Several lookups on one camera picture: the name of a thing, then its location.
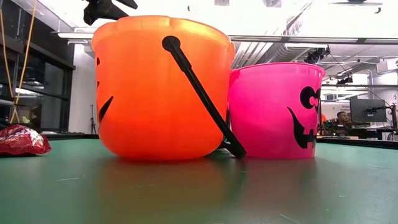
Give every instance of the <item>orange bucket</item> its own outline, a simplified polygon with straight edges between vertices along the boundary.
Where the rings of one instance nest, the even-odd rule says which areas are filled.
[[[205,24],[166,16],[125,17],[100,27],[96,57],[99,138],[115,154],[181,160],[215,150],[223,134],[187,77],[162,46],[176,36],[223,119],[235,56],[227,35]]]

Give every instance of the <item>green table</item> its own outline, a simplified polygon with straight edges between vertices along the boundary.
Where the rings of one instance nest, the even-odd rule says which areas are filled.
[[[0,223],[398,223],[398,151],[318,144],[317,158],[124,161],[97,139],[0,159]]]

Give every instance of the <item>chip bag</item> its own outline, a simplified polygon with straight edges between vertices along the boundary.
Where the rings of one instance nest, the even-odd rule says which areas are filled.
[[[17,124],[0,130],[0,153],[45,154],[50,150],[49,140],[33,129]]]

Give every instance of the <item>bucket handle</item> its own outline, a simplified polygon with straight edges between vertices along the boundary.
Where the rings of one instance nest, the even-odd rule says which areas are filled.
[[[204,87],[201,85],[198,77],[192,70],[192,65],[189,62],[188,58],[185,56],[184,52],[181,49],[181,42],[175,36],[167,36],[162,41],[163,48],[170,52],[180,67],[181,71],[187,76],[189,82],[191,83],[193,89],[199,96],[201,102],[209,112],[210,116],[213,118],[214,122],[217,124],[220,131],[224,134],[224,136],[230,141],[230,146],[227,147],[227,150],[232,153],[236,158],[242,159],[246,155],[246,151],[244,150],[241,143],[238,141],[236,136],[229,129],[228,125],[225,123],[223,117],[218,112],[216,106],[211,101],[210,97],[207,95]]]

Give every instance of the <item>computer monitor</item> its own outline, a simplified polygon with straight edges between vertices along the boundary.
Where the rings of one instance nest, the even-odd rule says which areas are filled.
[[[387,115],[385,109],[372,110],[372,108],[382,108],[386,105],[384,100],[349,99],[352,122],[386,122]]]

